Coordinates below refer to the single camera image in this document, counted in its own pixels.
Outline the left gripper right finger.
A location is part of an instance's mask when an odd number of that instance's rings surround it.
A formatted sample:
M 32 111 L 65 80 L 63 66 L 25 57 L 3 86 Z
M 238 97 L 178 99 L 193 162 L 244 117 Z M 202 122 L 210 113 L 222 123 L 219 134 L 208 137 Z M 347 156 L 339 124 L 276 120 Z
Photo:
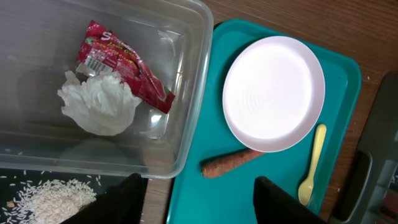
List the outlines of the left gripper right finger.
M 258 224 L 325 224 L 267 177 L 254 181 L 253 205 Z

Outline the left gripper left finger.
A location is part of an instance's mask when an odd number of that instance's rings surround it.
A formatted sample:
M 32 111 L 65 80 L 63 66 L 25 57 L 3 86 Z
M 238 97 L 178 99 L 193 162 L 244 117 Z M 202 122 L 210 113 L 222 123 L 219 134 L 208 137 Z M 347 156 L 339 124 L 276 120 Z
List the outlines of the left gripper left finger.
M 133 173 L 62 224 L 140 224 L 146 181 Z

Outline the brown carrot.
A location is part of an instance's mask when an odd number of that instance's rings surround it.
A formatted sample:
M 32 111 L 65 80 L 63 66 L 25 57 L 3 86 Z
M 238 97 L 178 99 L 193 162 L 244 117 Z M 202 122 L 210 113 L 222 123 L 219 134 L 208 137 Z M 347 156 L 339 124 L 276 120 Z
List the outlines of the brown carrot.
M 214 179 L 262 155 L 264 152 L 246 148 L 207 158 L 200 162 L 201 174 L 207 179 Z

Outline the red snack wrapper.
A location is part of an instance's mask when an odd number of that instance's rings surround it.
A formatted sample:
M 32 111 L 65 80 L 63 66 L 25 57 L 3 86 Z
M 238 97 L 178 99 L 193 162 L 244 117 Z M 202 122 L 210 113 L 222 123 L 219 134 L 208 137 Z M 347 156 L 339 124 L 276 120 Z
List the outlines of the red snack wrapper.
M 86 30 L 77 60 L 79 72 L 92 76 L 101 72 L 118 72 L 133 95 L 165 114 L 170 111 L 175 95 L 132 47 L 94 20 Z

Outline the large white plate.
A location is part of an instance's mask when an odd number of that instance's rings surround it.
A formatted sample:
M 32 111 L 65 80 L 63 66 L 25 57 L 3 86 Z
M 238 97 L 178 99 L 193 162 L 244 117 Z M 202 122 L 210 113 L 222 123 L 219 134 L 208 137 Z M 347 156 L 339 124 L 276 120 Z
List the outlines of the large white plate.
M 315 54 L 286 36 L 246 47 L 230 66 L 223 112 L 235 138 L 259 152 L 286 150 L 316 125 L 325 100 L 325 77 Z

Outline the white napkin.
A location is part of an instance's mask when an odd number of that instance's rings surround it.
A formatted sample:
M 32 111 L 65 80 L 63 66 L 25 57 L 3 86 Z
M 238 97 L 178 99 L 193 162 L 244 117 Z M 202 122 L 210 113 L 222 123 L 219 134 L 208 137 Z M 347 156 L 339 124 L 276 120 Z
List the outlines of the white napkin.
M 57 91 L 64 102 L 61 111 L 79 127 L 98 136 L 115 136 L 132 124 L 142 100 L 118 72 L 101 72 L 84 82 L 70 70 L 65 76 L 66 82 Z

